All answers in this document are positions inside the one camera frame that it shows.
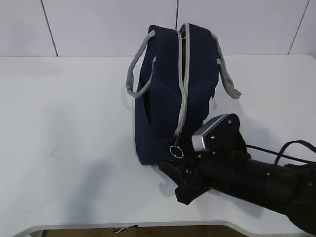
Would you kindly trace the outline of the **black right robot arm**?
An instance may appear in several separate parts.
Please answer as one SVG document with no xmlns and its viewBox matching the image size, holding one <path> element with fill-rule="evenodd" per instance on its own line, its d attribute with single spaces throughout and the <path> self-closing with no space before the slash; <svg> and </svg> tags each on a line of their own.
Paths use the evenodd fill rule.
<svg viewBox="0 0 316 237">
<path fill-rule="evenodd" d="M 160 159 L 159 169 L 176 184 L 176 199 L 190 204 L 214 189 L 283 214 L 301 230 L 316 233 L 316 164 L 297 159 L 279 165 L 252 159 L 236 114 L 216 116 L 192 136 L 193 150 L 177 160 Z"/>
</svg>

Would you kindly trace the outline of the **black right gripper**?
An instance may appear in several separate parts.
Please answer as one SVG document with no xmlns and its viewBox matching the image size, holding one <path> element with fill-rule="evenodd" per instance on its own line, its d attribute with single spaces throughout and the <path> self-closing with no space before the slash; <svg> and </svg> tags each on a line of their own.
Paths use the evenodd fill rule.
<svg viewBox="0 0 316 237">
<path fill-rule="evenodd" d="M 215 189 L 230 195 L 265 195 L 269 164 L 256 161 L 247 151 L 236 114 L 209 120 L 192 135 L 188 159 L 159 159 L 159 170 L 176 184 L 178 202 L 189 205 Z"/>
</svg>

